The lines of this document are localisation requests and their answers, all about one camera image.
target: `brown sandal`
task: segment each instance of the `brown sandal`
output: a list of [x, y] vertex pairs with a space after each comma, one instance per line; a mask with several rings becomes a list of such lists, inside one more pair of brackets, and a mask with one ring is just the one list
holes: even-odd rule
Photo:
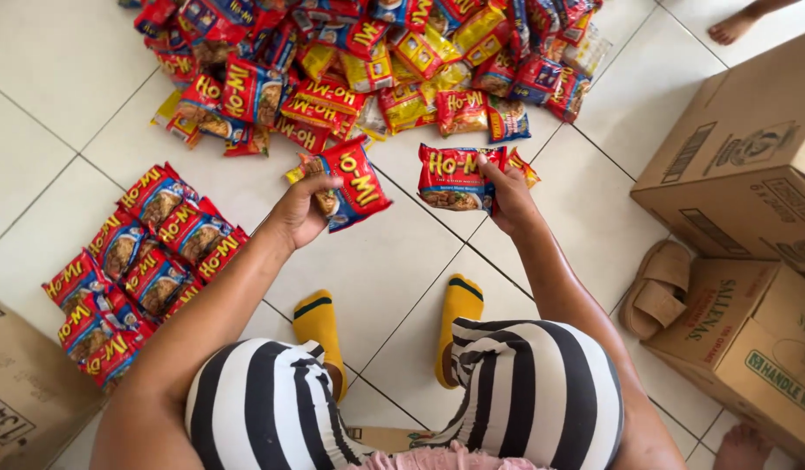
[[620, 323], [640, 339], [669, 326], [687, 306], [673, 294], [687, 294], [690, 253], [678, 242], [662, 240], [649, 248], [620, 309]]

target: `black and white striped pants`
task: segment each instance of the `black and white striped pants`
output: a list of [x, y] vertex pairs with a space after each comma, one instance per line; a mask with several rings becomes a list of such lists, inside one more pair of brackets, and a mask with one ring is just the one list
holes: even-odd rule
[[[419, 446], [452, 440], [557, 470], [601, 470], [620, 443], [620, 383], [602, 347], [544, 320], [452, 326], [452, 376], [466, 389], [446, 429]], [[311, 470], [361, 463], [332, 398], [323, 350], [248, 339], [220, 349], [188, 395], [185, 427], [208, 470]]]

